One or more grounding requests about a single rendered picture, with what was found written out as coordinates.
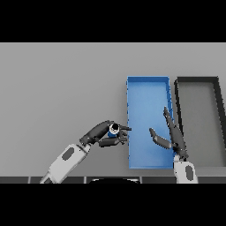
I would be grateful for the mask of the dark right robot hand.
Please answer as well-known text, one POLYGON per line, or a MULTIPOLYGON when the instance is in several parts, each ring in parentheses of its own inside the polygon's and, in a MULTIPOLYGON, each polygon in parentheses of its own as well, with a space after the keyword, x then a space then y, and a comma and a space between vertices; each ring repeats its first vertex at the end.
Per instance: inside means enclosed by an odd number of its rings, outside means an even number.
POLYGON ((153 128, 149 129, 150 136, 152 137, 153 142, 156 145, 163 147, 165 149, 172 148, 174 153, 179 156, 179 159, 184 161, 189 157, 189 155, 187 154, 187 148, 183 134, 181 133, 179 127, 173 123, 173 120, 167 108, 164 108, 163 115, 166 119, 166 124, 169 128, 170 140, 167 140, 157 135, 153 128))

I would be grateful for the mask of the dark left robot hand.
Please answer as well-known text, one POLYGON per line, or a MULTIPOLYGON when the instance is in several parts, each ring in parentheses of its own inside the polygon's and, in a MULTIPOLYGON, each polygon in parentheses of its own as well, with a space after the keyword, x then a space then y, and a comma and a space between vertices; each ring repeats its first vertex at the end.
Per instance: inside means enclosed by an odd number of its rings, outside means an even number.
POLYGON ((104 121, 96 125, 89 132, 87 132, 79 142, 85 147, 87 144, 94 145, 98 143, 100 147, 111 147, 116 146, 119 143, 124 144, 127 141, 127 133, 131 130, 130 127, 119 125, 119 134, 116 138, 109 138, 108 131, 112 124, 116 124, 114 121, 104 121))

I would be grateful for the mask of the blue pipe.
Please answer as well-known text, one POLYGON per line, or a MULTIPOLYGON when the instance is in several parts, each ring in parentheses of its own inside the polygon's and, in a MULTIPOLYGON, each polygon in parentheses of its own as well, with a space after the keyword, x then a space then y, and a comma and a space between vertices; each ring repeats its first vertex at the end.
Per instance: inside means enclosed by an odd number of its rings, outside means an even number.
POLYGON ((118 124, 112 124, 109 127, 108 137, 109 138, 116 138, 118 134, 119 134, 119 125, 118 124))

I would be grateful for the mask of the blue bin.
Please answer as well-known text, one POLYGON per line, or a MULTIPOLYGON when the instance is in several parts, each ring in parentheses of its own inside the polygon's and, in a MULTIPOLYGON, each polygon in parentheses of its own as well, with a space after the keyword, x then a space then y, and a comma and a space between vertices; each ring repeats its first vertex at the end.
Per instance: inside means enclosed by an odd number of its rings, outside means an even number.
POLYGON ((170 78, 168 76, 128 76, 127 126, 129 168, 133 170, 172 169, 173 150, 156 145, 150 135, 170 140, 170 130, 163 115, 167 108, 173 117, 170 78))

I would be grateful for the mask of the dark grey bin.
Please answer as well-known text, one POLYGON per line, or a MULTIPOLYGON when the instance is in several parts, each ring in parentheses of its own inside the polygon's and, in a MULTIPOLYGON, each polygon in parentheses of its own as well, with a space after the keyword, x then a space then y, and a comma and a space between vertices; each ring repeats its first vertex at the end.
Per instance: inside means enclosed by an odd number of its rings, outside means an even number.
POLYGON ((177 77, 177 119, 196 167, 226 167, 226 115, 219 78, 177 77))

